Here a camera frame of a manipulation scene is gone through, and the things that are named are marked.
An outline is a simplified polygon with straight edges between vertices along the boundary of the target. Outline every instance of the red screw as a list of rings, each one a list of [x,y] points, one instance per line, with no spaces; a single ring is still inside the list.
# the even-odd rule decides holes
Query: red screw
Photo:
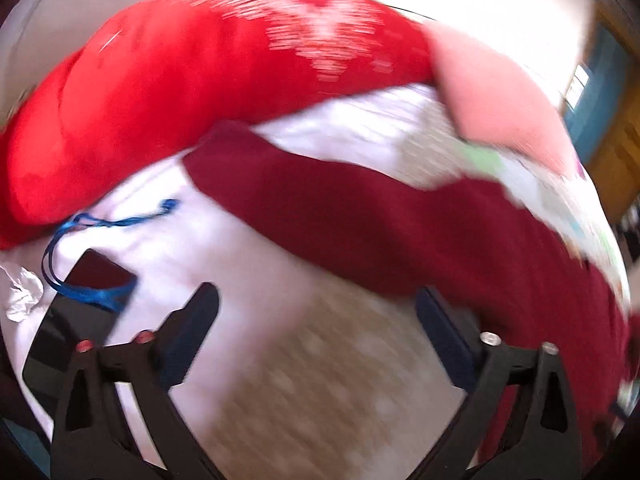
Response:
[[[80,353],[87,352],[91,350],[91,348],[93,347],[94,347],[94,344],[88,339],[85,339],[84,341],[81,341],[76,345],[76,352],[80,352]]]
[[[133,341],[135,341],[139,345],[142,345],[144,343],[148,343],[149,341],[153,341],[155,338],[156,336],[153,332],[151,332],[151,330],[143,330],[136,336]]]

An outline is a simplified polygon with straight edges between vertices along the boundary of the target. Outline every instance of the wooden door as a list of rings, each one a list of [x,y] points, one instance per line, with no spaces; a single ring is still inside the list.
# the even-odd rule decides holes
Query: wooden door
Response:
[[[607,219],[618,222],[640,194],[640,78],[637,76],[610,133],[587,170]]]

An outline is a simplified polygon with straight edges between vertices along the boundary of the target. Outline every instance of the black phone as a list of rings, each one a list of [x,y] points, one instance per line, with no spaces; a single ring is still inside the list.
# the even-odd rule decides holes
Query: black phone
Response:
[[[113,288],[127,285],[137,277],[103,254],[88,249],[66,277],[67,285]],[[122,307],[130,293],[121,298]],[[22,370],[22,378],[36,400],[54,416],[63,378],[76,345],[89,340],[101,346],[113,330],[122,311],[81,303],[57,294],[36,333]]]

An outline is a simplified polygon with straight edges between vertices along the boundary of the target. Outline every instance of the silver screw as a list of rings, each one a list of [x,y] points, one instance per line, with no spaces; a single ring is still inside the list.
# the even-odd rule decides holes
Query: silver screw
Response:
[[[556,345],[554,345],[553,343],[549,343],[547,341],[545,341],[544,343],[542,343],[542,349],[551,355],[558,355],[559,349]]]
[[[489,346],[499,346],[502,343],[500,336],[492,332],[482,332],[480,334],[480,341]]]

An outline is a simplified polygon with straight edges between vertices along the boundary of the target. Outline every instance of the maroon cloth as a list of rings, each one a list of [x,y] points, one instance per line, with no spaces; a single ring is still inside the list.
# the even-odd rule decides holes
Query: maroon cloth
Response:
[[[462,178],[419,190],[353,164],[285,152],[228,121],[184,157],[184,166],[201,192],[313,264],[379,294],[412,296],[434,285],[507,344],[558,345],[584,466],[596,461],[593,423],[626,371],[625,320],[600,271],[573,259],[500,184]],[[486,458],[509,408],[504,402],[498,410]]]

